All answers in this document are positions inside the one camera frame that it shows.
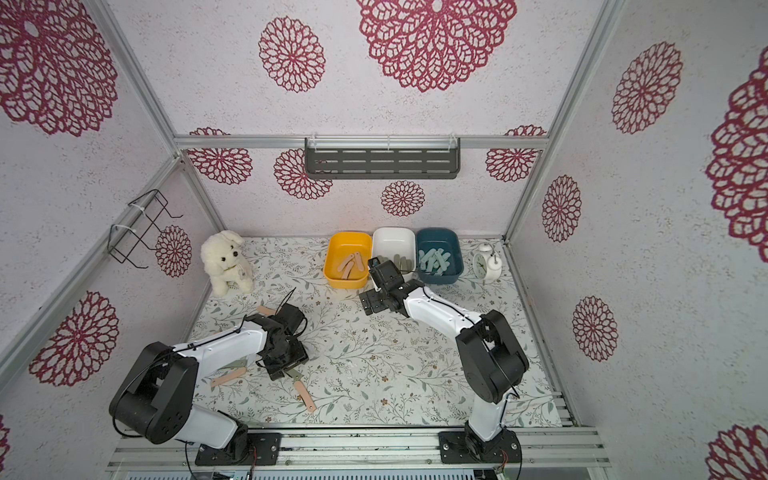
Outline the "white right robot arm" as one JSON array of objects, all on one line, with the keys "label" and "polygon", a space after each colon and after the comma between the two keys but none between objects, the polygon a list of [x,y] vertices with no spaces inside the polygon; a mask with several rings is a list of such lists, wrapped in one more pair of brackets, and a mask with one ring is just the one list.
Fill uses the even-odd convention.
[{"label": "white right robot arm", "polygon": [[453,339],[466,382],[475,395],[469,434],[488,443],[501,435],[507,397],[530,368],[528,357],[506,317],[497,310],[462,308],[419,280],[406,281],[390,260],[368,261],[373,288],[359,295],[367,315],[389,310],[422,322]]}]

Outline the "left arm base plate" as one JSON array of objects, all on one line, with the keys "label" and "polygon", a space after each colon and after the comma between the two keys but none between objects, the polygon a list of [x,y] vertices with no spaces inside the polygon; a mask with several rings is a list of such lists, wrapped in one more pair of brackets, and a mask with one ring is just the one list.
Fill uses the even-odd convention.
[{"label": "left arm base plate", "polygon": [[194,465],[218,466],[275,466],[280,452],[280,433],[247,433],[236,435],[222,449],[202,445],[196,454]]}]

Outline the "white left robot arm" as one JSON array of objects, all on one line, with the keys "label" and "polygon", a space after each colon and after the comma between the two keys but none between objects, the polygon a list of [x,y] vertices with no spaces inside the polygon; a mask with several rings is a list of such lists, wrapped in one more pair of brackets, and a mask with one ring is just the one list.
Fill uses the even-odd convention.
[{"label": "white left robot arm", "polygon": [[241,452],[248,427],[217,411],[199,406],[194,393],[199,380],[225,366],[253,357],[272,380],[308,360],[299,339],[306,315],[285,304],[272,315],[256,313],[225,332],[169,346],[147,345],[111,400],[111,418],[153,444],[169,440],[198,443]]}]

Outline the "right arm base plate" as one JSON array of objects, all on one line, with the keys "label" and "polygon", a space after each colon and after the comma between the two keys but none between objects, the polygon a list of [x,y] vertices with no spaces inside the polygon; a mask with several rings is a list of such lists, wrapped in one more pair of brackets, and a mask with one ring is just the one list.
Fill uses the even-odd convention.
[{"label": "right arm base plate", "polygon": [[508,464],[522,461],[522,447],[517,435],[502,429],[494,438],[482,440],[471,430],[438,433],[443,464]]}]

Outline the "white storage box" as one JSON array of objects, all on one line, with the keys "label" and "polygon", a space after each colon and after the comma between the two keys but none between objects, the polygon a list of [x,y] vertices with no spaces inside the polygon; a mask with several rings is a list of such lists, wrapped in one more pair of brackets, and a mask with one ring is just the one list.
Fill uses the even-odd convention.
[{"label": "white storage box", "polygon": [[403,227],[381,227],[374,231],[372,236],[372,256],[381,257],[382,261],[392,260],[395,254],[401,257],[407,257],[414,261],[414,271],[412,273],[403,273],[405,281],[415,278],[416,268],[416,235],[415,233]]}]

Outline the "dark teal storage box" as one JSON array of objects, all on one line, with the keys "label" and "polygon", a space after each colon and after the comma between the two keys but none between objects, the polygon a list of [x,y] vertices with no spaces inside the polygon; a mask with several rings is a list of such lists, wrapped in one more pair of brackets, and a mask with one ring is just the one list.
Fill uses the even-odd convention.
[{"label": "dark teal storage box", "polygon": [[426,284],[455,283],[464,271],[458,236],[447,228],[425,228],[416,233],[417,274]]}]

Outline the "yellow storage box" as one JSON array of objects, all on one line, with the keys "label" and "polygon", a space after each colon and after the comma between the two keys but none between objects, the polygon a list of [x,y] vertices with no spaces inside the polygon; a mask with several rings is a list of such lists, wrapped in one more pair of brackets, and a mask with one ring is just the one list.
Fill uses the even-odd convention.
[{"label": "yellow storage box", "polygon": [[327,250],[323,274],[334,289],[356,290],[368,282],[372,237],[363,232],[334,234]]}]

